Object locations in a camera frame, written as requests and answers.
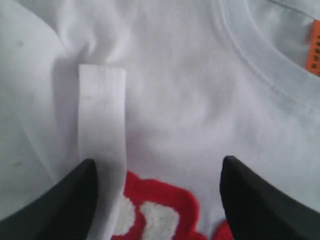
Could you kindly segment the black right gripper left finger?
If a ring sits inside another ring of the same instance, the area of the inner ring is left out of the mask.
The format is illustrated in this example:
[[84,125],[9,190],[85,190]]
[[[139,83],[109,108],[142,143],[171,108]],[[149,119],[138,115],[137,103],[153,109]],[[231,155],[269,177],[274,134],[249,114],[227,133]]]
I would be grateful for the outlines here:
[[86,159],[58,184],[0,222],[2,240],[85,240],[98,202],[96,163]]

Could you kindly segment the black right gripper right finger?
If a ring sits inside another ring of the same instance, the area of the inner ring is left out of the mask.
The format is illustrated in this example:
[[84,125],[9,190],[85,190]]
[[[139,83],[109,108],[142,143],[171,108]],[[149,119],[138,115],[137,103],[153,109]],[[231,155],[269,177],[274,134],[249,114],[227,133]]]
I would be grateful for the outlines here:
[[223,159],[219,183],[235,240],[318,240],[319,212],[278,190],[239,159]]

